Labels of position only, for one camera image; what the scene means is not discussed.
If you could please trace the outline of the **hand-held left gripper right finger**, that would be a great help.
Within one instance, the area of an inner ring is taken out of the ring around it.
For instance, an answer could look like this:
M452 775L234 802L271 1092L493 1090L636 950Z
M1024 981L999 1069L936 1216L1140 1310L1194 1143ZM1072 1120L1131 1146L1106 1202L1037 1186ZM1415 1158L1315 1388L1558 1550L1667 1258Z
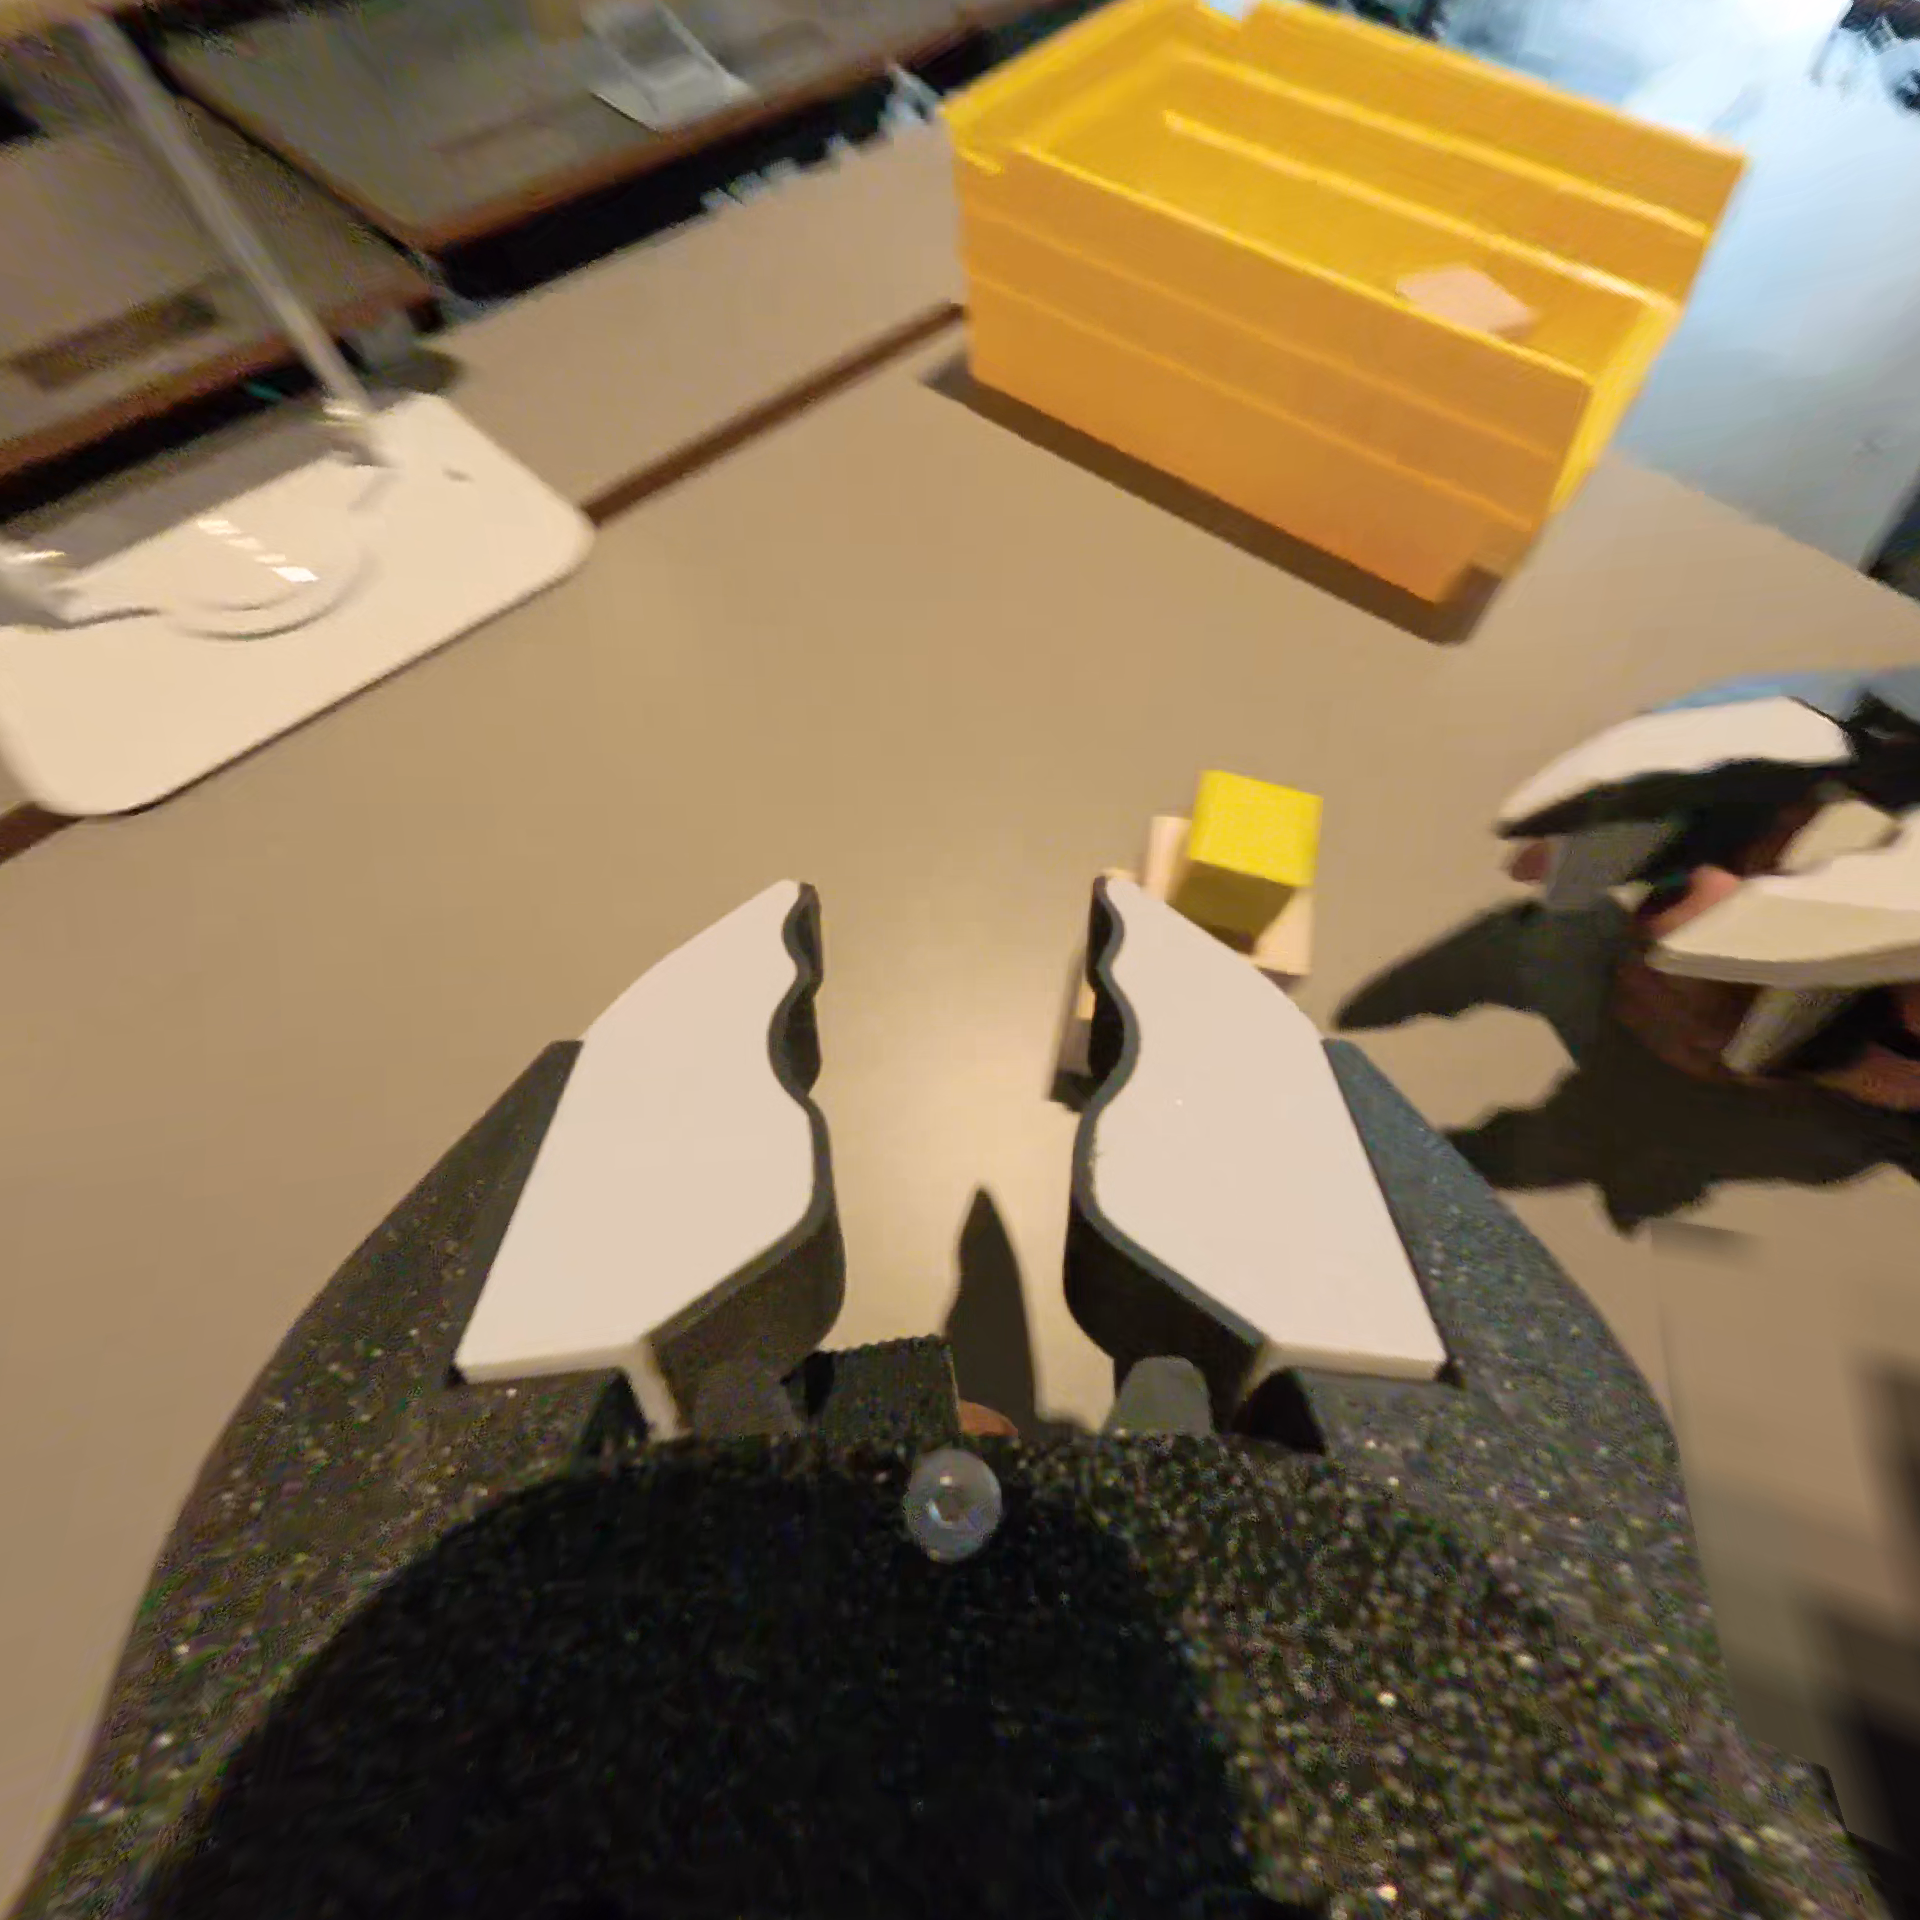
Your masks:
M1180 1360L1221 1423L1276 1375L1440 1384L1450 1346L1315 1021L1127 878L1092 887L1086 981L1064 1302L1116 1380Z

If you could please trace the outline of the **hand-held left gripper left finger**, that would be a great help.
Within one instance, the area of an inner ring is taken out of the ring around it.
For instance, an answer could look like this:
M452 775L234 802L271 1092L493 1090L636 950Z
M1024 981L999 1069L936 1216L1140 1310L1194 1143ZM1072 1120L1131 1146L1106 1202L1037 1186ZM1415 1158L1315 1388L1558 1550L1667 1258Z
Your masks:
M778 880L579 1044L452 1352L468 1384L616 1373L651 1437L795 1434L845 1301L813 1087L820 898Z

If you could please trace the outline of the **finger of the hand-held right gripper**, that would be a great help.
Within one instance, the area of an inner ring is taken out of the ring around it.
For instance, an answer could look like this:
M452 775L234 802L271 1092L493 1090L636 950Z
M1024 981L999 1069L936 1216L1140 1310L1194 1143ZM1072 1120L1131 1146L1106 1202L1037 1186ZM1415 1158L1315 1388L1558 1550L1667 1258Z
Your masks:
M1723 1076L1917 1075L1917 816L1806 866L1704 869L1647 934L1647 970L1716 1027Z
M1678 804L1710 770L1778 775L1843 747L1814 710L1763 703L1735 710L1645 710L1549 759L1496 808L1502 838L1542 844L1534 880L1542 909L1589 909L1647 884L1647 860L1678 828Z

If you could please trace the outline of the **medium plain wooden cube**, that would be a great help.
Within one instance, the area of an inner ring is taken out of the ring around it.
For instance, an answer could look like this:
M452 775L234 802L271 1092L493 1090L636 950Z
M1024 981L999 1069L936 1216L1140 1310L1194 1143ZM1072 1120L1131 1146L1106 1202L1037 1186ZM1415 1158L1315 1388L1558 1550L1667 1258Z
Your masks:
M1168 904L1178 904L1186 880L1186 838L1188 821L1174 813L1149 818L1144 830L1139 883ZM1315 892L1312 887L1292 892L1280 911L1256 934L1210 924L1206 930L1243 954L1284 992L1292 992L1312 972Z

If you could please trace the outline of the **yellow wooden cube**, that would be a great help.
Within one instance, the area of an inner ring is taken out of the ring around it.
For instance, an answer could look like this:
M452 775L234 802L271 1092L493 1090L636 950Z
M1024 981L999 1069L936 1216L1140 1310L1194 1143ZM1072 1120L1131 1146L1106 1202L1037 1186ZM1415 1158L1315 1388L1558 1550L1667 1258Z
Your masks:
M1188 920L1252 943L1312 888L1324 800L1251 775L1204 770L1191 800L1172 902Z

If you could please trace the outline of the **person's right hand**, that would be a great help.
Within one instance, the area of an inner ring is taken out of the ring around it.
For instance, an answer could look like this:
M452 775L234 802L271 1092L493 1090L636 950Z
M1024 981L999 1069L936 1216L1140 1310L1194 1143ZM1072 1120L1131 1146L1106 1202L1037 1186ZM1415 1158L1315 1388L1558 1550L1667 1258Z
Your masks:
M1637 908L1616 964L1614 1015L1670 1067L1723 1086L1823 1087L1879 1114L1917 1114L1915 986L1874 989L1854 1002L1814 1039L1763 1075L1739 1076L1723 1063L1754 992L1732 982L1672 975L1647 950L1744 884L1744 874L1707 864L1652 888Z

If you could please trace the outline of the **pale flat piece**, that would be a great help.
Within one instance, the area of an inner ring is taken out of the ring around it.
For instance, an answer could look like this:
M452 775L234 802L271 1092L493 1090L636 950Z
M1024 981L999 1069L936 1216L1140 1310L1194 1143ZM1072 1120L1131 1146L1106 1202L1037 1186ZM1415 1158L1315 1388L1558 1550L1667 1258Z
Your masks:
M1397 295L1430 320L1509 343L1523 343L1540 322L1534 303L1491 274L1459 262L1400 276Z

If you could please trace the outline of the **yellow plastic bin stack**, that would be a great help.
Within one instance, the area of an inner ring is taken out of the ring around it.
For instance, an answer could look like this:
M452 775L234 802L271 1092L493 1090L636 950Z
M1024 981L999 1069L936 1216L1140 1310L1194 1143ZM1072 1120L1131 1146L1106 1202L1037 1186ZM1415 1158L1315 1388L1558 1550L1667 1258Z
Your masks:
M944 104L974 379L1427 603L1642 396L1739 151L1315 4L1109 4ZM1523 343L1430 320L1476 267Z

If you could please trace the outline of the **white document stand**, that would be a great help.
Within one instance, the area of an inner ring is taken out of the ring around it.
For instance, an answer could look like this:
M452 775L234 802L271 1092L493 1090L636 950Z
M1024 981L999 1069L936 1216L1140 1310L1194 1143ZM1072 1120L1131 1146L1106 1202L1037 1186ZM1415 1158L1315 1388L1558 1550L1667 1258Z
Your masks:
M159 82L122 4L5 4L5 486L296 360L260 440L5 528L5 796L109 818L562 583L588 516L451 399L371 387L426 278Z

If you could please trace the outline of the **clear acrylic holder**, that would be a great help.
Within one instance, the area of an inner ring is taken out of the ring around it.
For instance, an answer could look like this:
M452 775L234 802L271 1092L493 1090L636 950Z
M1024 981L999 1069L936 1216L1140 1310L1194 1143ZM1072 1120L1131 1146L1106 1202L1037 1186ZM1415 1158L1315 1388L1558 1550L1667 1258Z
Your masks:
M668 3L582 4L582 59L589 96L658 134L755 96Z

